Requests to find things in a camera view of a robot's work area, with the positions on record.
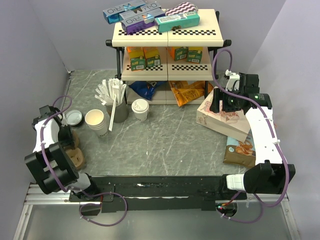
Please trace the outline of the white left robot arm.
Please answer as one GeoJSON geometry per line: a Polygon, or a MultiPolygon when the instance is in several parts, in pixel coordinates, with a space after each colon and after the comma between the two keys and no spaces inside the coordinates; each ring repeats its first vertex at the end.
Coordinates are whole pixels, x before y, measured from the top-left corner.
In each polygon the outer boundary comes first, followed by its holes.
{"type": "Polygon", "coordinates": [[[54,106],[43,106],[33,119],[36,144],[24,162],[44,194],[72,190],[80,199],[95,200],[99,195],[93,178],[79,173],[64,147],[75,147],[71,127],[63,124],[63,114],[54,106]]]}

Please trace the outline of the white plastic cup lid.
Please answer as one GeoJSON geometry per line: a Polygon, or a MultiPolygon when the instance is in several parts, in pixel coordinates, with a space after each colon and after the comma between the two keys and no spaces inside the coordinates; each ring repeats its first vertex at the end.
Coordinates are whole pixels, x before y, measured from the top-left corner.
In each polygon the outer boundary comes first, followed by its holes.
{"type": "Polygon", "coordinates": [[[131,109],[135,113],[144,113],[149,109],[149,103],[145,99],[139,98],[132,102],[131,109]]]}

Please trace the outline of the paper takeout bag orange handles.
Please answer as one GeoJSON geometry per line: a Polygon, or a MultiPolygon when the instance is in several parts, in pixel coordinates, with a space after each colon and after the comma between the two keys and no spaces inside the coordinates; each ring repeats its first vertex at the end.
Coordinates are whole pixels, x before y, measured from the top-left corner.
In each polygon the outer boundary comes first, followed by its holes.
{"type": "Polygon", "coordinates": [[[214,113],[210,111],[213,98],[214,91],[212,90],[198,107],[196,122],[227,137],[244,142],[251,128],[243,111],[224,112],[221,102],[219,105],[220,112],[214,113]]]}

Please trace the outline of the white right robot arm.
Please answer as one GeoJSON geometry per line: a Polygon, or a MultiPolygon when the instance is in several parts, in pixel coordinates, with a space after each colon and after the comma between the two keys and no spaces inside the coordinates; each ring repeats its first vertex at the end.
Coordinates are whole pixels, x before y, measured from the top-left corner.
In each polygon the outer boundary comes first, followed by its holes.
{"type": "Polygon", "coordinates": [[[236,191],[249,194],[283,194],[296,173],[280,149],[275,131],[270,96],[261,93],[256,74],[225,71],[226,87],[213,90],[210,111],[231,113],[242,111],[247,119],[255,147],[255,165],[244,174],[229,174],[218,187],[223,199],[230,199],[236,191]]]}

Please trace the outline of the white paper coffee cup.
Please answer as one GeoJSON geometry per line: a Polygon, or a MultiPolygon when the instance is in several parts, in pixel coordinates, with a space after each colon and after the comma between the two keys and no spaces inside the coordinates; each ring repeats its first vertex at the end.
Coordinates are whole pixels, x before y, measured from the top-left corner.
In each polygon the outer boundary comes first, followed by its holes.
{"type": "Polygon", "coordinates": [[[137,111],[133,109],[132,111],[134,112],[134,115],[138,121],[144,122],[148,118],[149,109],[144,111],[137,111]]]}

